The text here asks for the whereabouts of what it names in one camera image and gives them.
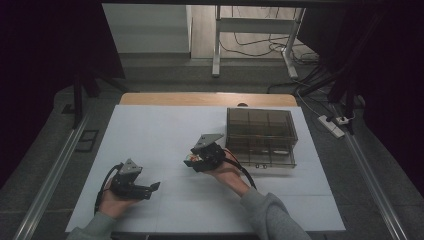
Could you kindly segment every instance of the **dark background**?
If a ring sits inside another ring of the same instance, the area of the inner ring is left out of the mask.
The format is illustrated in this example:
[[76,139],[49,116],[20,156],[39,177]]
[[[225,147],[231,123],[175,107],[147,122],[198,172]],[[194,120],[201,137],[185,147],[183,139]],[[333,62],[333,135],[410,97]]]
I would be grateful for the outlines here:
[[18,166],[53,109],[55,94],[100,71],[124,77],[97,1],[0,3],[1,186]]

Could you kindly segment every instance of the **gray floor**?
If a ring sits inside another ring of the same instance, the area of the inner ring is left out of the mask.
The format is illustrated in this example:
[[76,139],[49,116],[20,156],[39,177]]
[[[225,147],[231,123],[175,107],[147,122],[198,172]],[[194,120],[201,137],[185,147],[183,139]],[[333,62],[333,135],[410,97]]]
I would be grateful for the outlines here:
[[[210,60],[123,55],[122,63],[127,79],[121,82],[134,91],[265,93],[270,84],[290,82],[281,59],[228,59],[222,63],[221,77],[218,79],[211,77]],[[304,77],[312,68],[313,66],[302,65],[297,69],[300,76]],[[113,108],[122,95],[103,81],[98,83],[102,89],[100,97],[96,99],[84,97],[85,103],[90,101],[95,111],[85,130],[98,130],[97,141],[92,151],[75,151],[72,154],[33,239],[64,239],[66,237],[64,230],[101,144]],[[294,87],[295,85],[278,87],[272,89],[271,93],[292,93]],[[319,92],[311,96],[317,99],[324,98],[324,95]],[[63,114],[62,110],[67,104],[72,104],[72,99],[72,88],[64,89],[57,94],[50,118],[18,169],[1,189],[0,239],[12,239],[44,177],[63,147],[73,124],[73,115]],[[337,233],[310,233],[312,238],[391,239],[384,219],[374,204],[345,141],[335,139],[319,124],[317,115],[305,107],[299,98],[297,100],[304,111],[314,144],[347,228],[346,231]],[[315,111],[326,114],[326,110],[317,102],[308,98],[305,98],[305,101]],[[397,211],[408,236],[410,239],[424,239],[423,198],[395,159],[367,129],[361,117],[362,109],[357,109],[355,113],[356,137]],[[77,150],[85,150],[86,147],[84,143],[80,143]]]

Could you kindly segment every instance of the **transparent plastic box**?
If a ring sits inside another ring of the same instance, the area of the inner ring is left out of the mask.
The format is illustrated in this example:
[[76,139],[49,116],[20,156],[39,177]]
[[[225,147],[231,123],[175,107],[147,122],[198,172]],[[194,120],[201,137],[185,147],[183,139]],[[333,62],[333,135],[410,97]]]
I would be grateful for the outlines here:
[[244,166],[293,168],[296,143],[290,111],[227,109],[226,147]]

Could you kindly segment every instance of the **metal rail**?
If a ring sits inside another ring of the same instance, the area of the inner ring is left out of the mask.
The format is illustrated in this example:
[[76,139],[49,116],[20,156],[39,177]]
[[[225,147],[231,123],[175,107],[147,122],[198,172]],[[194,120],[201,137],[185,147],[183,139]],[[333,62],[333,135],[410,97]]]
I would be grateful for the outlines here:
[[54,190],[56,189],[62,173],[68,164],[72,152],[75,149],[75,146],[78,143],[78,139],[80,138],[81,133],[84,130],[90,116],[91,104],[89,101],[87,113],[83,117],[79,126],[76,129],[72,129],[71,133],[69,134],[64,147],[60,151],[58,158],[50,169],[50,172],[44,180],[40,190],[37,193],[37,196],[32,202],[13,239],[23,240],[32,238],[32,235],[34,234],[35,229],[37,228],[38,223],[40,222],[40,219],[43,216],[48,203],[50,202]]
[[355,136],[350,135],[348,132],[346,132],[345,135],[346,143],[353,154],[353,158],[358,164],[359,171],[361,172],[362,177],[364,178],[365,183],[367,184],[368,189],[374,198],[374,202],[380,209],[381,215],[386,222],[387,228],[389,229],[392,238],[397,240],[407,240],[408,237],[406,236],[402,224],[400,223],[399,217],[397,216],[392,204],[381,188],[380,183],[378,182],[377,177],[374,175],[374,172],[372,171],[367,158],[362,152],[361,147],[356,141]]

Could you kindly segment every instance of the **white table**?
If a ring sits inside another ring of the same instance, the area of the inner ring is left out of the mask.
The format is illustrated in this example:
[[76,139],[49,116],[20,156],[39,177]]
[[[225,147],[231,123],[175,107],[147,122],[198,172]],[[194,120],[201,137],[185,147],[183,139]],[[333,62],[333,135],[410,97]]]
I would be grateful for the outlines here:
[[[150,200],[131,207],[115,231],[146,234],[251,233],[236,194],[183,163],[204,133],[225,133],[226,107],[118,105],[66,231],[93,217],[106,173],[131,158],[143,171],[138,185],[161,182]],[[298,142],[294,169],[248,169],[261,193],[272,192],[306,231],[342,231],[344,224],[299,107],[292,112]],[[225,145],[225,138],[218,141]]]

